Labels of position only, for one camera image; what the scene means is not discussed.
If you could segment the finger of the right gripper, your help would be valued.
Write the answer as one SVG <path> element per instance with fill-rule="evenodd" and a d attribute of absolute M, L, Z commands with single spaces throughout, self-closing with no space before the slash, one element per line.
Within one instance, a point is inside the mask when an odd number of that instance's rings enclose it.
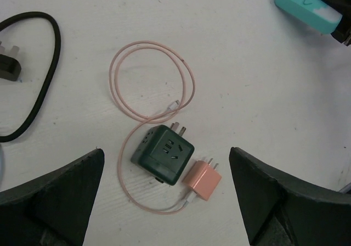
<path fill-rule="evenodd" d="M 321 0 L 341 14 L 341 20 L 331 36 L 339 43 L 350 46 L 350 0 Z"/>

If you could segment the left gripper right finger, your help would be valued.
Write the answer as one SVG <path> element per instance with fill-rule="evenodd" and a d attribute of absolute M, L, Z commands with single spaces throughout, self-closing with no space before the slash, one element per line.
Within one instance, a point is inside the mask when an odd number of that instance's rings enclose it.
<path fill-rule="evenodd" d="M 333 191 L 233 147 L 229 164 L 250 245 L 350 245 L 350 185 Z"/>

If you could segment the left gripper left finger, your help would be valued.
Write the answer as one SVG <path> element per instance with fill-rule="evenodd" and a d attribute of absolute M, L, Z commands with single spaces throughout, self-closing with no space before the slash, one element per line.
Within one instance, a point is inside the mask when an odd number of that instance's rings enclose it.
<path fill-rule="evenodd" d="M 95 149 L 1 192 L 1 245 L 82 245 L 104 168 Z"/>

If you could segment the teal triangular power socket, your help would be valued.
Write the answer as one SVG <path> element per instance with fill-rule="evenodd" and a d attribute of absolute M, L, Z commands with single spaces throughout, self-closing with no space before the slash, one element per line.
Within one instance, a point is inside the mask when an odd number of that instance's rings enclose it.
<path fill-rule="evenodd" d="M 275 0 L 275 5 L 322 34 L 331 34 L 342 14 L 322 0 Z"/>

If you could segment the salmon pink usb charger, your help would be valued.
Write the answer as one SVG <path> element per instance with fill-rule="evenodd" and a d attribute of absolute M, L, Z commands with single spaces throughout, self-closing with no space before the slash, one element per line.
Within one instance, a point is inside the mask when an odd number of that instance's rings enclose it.
<path fill-rule="evenodd" d="M 217 171 L 218 163 L 213 163 L 213 158 L 209 161 L 198 160 L 183 178 L 185 184 L 192 194 L 196 194 L 202 200 L 208 201 L 214 190 L 220 183 L 222 176 Z"/>

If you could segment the dark green cube socket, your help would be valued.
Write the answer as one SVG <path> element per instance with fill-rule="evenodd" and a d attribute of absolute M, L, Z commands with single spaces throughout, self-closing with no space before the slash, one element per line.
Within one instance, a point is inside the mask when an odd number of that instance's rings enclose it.
<path fill-rule="evenodd" d="M 191 156 L 195 147 L 187 141 L 179 123 L 170 127 L 158 125 L 150 128 L 131 157 L 131 162 L 153 175 L 156 180 L 174 186 Z"/>

